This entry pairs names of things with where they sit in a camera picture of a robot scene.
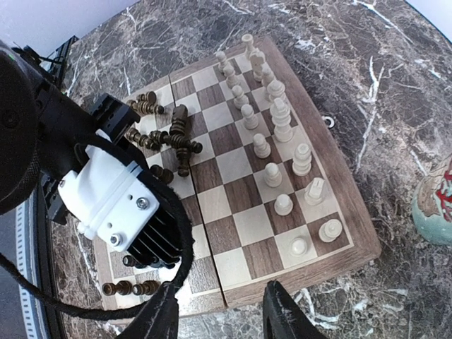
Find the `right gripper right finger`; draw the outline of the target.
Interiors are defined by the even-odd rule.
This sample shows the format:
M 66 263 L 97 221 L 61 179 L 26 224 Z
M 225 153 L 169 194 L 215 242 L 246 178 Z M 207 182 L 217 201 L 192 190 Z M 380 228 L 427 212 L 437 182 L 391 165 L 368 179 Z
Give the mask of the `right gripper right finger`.
M 263 296 L 264 338 L 326 338 L 277 280 L 266 285 Z

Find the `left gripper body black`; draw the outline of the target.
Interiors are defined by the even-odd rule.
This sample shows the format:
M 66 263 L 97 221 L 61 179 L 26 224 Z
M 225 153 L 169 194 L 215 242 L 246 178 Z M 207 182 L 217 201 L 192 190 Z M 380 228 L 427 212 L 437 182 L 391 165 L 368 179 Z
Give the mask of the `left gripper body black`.
M 1 213 L 28 199 L 41 174 L 58 183 L 88 161 L 97 130 L 136 162 L 141 152 L 125 133 L 139 115 L 104 94 L 90 111 L 65 96 L 29 58 L 1 44 Z

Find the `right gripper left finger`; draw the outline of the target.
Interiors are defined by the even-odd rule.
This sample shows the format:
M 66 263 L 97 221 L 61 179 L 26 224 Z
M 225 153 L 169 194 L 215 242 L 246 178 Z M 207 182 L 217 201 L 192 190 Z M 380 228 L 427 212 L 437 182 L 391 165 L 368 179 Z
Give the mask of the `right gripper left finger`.
M 172 282 L 164 282 L 145 303 L 118 339 L 173 339 L 178 337 L 179 305 Z

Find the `dark pawn placed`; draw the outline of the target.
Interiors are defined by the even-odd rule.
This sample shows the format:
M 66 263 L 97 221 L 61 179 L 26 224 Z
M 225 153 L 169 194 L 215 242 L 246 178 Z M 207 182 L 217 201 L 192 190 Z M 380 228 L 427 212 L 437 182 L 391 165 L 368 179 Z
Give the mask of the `dark pawn placed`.
M 120 280 L 118 283 L 106 282 L 102 285 L 102 292 L 106 296 L 129 295 L 132 293 L 133 285 L 126 280 Z
M 160 283 L 156 280 L 147 280 L 133 285 L 132 292 L 137 295 L 152 295 L 159 288 Z

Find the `wooden chess board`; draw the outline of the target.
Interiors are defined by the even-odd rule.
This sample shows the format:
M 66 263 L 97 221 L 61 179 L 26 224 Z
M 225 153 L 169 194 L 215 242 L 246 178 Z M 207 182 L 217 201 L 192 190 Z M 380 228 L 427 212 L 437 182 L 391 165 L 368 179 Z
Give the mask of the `wooden chess board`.
M 194 262 L 177 293 L 181 316 L 259 302 L 268 281 L 294 292 L 334 278 L 381 253 L 352 174 L 303 85 L 276 44 L 256 39 L 285 84 L 292 139 L 277 140 L 266 89 L 254 79 L 245 46 L 227 50 L 258 125 L 244 127 L 214 56 L 146 86 L 166 108 L 143 117 L 141 133 L 170 128 L 185 105 L 189 137 L 203 150 L 176 191 L 194 225 Z

